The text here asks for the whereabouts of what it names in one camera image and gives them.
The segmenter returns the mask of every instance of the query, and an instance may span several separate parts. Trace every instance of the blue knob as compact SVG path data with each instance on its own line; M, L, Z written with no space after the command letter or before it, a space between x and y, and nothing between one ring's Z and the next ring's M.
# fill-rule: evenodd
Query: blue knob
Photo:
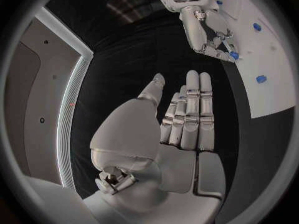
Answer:
M258 83L263 83L267 80L267 77L266 76L258 76L256 79L257 79Z
M238 53L238 52L231 51L229 54L230 54L233 58L235 58L235 60L238 60L238 59L239 59L239 53Z
M254 29L256 29L257 31L261 31L261 30L262 30L262 27L261 27L259 24L257 24L257 23L254 23L254 24L253 24L253 27L254 27Z

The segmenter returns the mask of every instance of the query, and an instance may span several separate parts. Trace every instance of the robotic hand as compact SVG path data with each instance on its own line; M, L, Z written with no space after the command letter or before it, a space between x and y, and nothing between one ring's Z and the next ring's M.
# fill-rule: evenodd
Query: robotic hand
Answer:
M219 5L215 0L161 1L169 11L180 13L188 42L195 52L229 62L235 62L239 58L233 33L219 13ZM204 21L216 33L212 41L207 40L206 32L201 26L201 22ZM217 49L222 42L229 53Z
M155 116L164 85L163 76L155 75L136 99L115 109L96 131L90 148L100 171L96 179L100 191L116 196L119 203L146 206L151 201L139 200L134 193L142 190L149 200L159 200L163 192L222 200L225 176L219 156L213 153L210 76L189 71L186 85L174 94L160 126ZM149 177L155 177L154 187Z

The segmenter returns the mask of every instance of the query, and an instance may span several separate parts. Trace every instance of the led light strip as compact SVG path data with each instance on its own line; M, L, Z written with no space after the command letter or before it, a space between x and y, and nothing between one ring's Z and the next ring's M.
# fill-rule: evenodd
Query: led light strip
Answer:
M93 51L90 50L90 48L85 45L69 28L67 28L66 25L64 25L44 7L37 13L35 17L48 29L54 32L60 39L81 54L81 57L73 68L63 95L59 110L56 133L57 164L61 184L64 187L76 190L70 157L70 134L74 114L74 105L70 104L76 104L77 102L83 79L93 58Z

